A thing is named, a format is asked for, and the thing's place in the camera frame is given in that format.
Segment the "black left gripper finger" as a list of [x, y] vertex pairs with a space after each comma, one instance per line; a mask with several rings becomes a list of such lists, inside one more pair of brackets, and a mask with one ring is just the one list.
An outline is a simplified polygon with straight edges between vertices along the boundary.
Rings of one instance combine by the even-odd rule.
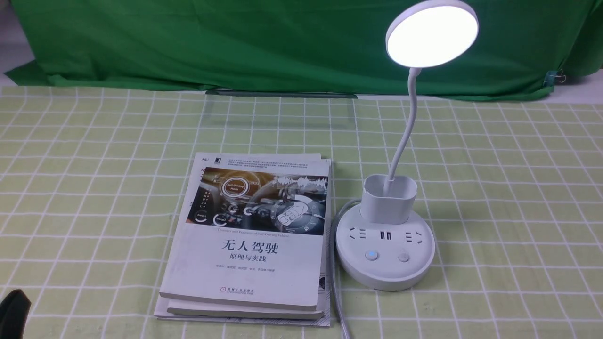
[[5, 296], [0, 304], [0, 338], [23, 339], [32, 302], [21, 289]]

